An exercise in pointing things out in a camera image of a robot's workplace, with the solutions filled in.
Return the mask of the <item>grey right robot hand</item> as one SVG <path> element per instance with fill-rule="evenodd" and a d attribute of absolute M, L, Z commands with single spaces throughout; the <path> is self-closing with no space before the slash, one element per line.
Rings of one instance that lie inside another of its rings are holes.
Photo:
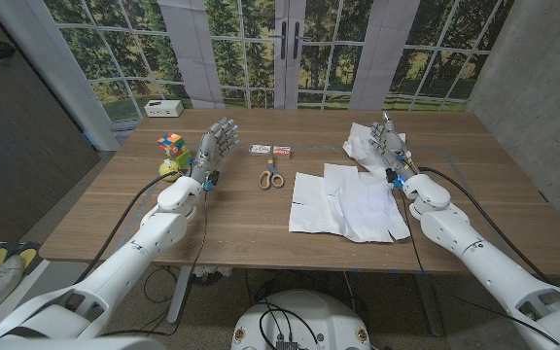
<path fill-rule="evenodd" d="M 389 182 L 404 183 L 418 173 L 411 160 L 411 151 L 395 130 L 393 120 L 387 112 L 383 113 L 383 122 L 371 125 L 370 135 L 370 145 L 381 158 Z"/>

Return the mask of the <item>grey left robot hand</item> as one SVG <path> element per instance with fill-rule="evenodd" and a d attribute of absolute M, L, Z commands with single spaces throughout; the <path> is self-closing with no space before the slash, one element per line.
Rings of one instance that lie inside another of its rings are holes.
<path fill-rule="evenodd" d="M 216 171 L 228 152 L 239 143 L 237 125 L 234 120 L 223 117 L 215 122 L 201 137 L 193 158 L 190 177 L 204 184 L 208 176 Z"/>

